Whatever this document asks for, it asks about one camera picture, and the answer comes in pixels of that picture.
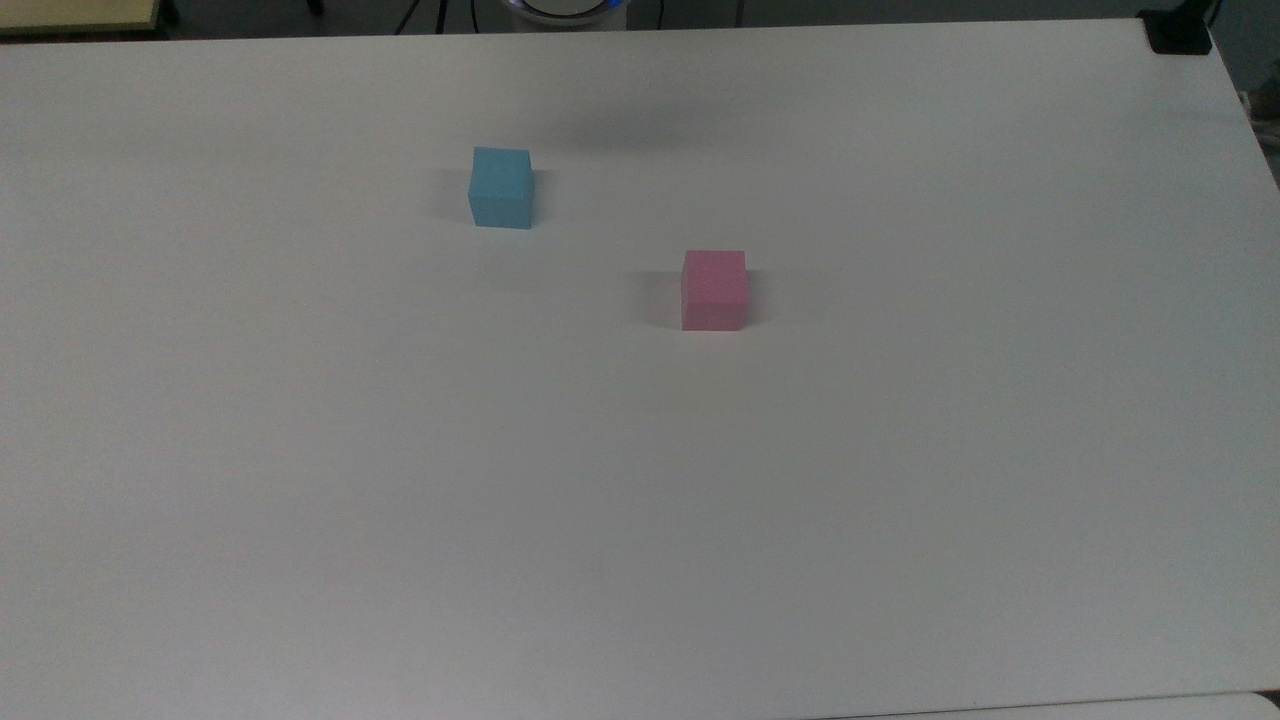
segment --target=cable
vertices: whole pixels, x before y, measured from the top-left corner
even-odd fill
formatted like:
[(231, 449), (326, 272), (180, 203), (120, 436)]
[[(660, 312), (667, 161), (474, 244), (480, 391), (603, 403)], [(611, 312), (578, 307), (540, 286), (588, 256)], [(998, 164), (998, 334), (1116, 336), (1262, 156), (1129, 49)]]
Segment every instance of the cable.
[(444, 18), (449, 17), (449, 0), (440, 0), (440, 12), (435, 14), (435, 35), (444, 35)]
[(410, 17), (412, 17), (412, 15), (413, 15), (413, 10), (416, 10), (416, 9), (417, 9), (417, 3), (419, 3), (419, 0), (413, 0), (413, 1), (412, 1), (412, 3), (410, 4), (410, 6), (408, 6), (408, 12), (407, 12), (407, 13), (404, 13), (404, 17), (403, 17), (403, 18), (401, 18), (401, 24), (396, 26), (396, 35), (399, 35), (399, 33), (404, 32), (404, 26), (407, 26), (407, 24), (408, 24), (408, 19), (410, 19)]
[(1208, 22), (1207, 22), (1207, 23), (1204, 23), (1204, 24), (1207, 24), (1208, 27), (1213, 27), (1213, 23), (1215, 23), (1215, 22), (1217, 22), (1217, 13), (1219, 13), (1219, 10), (1221, 10), (1221, 9), (1222, 9), (1222, 1), (1224, 1), (1224, 0), (1217, 0), (1217, 4), (1216, 4), (1216, 5), (1213, 5), (1213, 12), (1212, 12), (1212, 13), (1210, 13), (1210, 15), (1208, 15)]

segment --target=gray floor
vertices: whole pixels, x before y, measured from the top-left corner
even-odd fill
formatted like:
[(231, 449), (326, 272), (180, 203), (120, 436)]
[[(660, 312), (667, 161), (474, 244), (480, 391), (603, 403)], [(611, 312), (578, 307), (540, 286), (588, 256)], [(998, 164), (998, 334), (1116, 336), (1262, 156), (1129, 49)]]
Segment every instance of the gray floor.
[[(174, 0), (182, 23), (174, 38), (390, 35), (412, 0), (326, 0), (315, 18), (305, 0)], [(657, 27), (660, 0), (634, 0), (632, 29)], [(499, 0), (475, 0), (481, 32), (508, 32)], [(1171, 8), (1178, 0), (745, 0), (745, 26), (1132, 18), (1142, 8)], [(440, 0), (420, 0), (404, 33), (435, 31)], [(663, 28), (732, 27), (737, 0), (666, 0)], [(447, 33), (470, 33), (468, 0), (448, 3)], [(1280, 1), (1225, 0), (1213, 28), (1236, 88), (1256, 87), (1280, 58)], [(1268, 158), (1280, 183), (1280, 155)]]

